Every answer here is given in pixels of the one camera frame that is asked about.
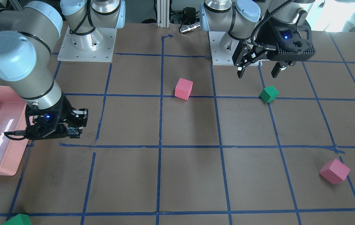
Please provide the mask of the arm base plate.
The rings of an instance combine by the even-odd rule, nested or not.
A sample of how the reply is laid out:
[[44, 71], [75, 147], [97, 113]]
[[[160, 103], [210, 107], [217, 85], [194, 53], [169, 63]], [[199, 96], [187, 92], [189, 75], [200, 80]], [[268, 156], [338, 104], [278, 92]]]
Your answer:
[[70, 34], [67, 28], [58, 53], [59, 61], [111, 63], [117, 29], [97, 27], [91, 34]]
[[228, 32], [210, 31], [209, 46], [214, 66], [233, 66], [232, 56], [238, 45], [238, 40], [230, 37]]

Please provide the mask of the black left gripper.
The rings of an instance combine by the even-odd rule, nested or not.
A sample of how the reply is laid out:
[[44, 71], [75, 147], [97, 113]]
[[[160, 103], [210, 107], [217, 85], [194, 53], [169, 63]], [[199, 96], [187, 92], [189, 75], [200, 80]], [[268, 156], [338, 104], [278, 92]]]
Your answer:
[[258, 47], [248, 47], [239, 42], [233, 53], [233, 64], [237, 66], [237, 76], [243, 77], [246, 68], [260, 59], [276, 61], [271, 75], [277, 78], [287, 66], [306, 61], [316, 54], [312, 43], [312, 32], [308, 21], [285, 24], [270, 19], [258, 30], [255, 42]]

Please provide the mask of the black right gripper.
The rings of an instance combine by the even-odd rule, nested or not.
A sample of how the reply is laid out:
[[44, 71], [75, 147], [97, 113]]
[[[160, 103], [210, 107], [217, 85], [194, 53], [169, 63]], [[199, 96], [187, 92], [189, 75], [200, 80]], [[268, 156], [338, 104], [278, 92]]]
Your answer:
[[24, 137], [29, 140], [80, 138], [83, 128], [86, 127], [88, 115], [87, 108], [72, 107], [64, 94], [55, 105], [47, 109], [27, 105]]

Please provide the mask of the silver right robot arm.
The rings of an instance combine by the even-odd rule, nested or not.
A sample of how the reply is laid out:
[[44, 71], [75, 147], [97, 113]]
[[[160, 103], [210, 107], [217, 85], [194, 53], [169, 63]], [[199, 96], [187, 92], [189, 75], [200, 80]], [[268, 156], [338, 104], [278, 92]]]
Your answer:
[[111, 62], [116, 30], [125, 24], [124, 0], [62, 0], [60, 7], [32, 1], [11, 11], [0, 4], [0, 79], [26, 102], [26, 129], [4, 132], [11, 140], [80, 138], [86, 127], [88, 109], [72, 107], [47, 68], [63, 17], [61, 61]]

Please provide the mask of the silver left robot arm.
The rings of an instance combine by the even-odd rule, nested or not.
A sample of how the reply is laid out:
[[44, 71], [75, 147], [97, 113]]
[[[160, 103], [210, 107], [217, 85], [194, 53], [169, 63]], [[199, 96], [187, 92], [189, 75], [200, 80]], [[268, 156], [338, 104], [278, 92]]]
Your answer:
[[226, 32], [237, 46], [232, 62], [237, 76], [259, 60], [276, 64], [273, 78], [288, 66], [316, 54], [312, 30], [306, 20], [313, 0], [205, 0], [200, 6], [201, 28]]

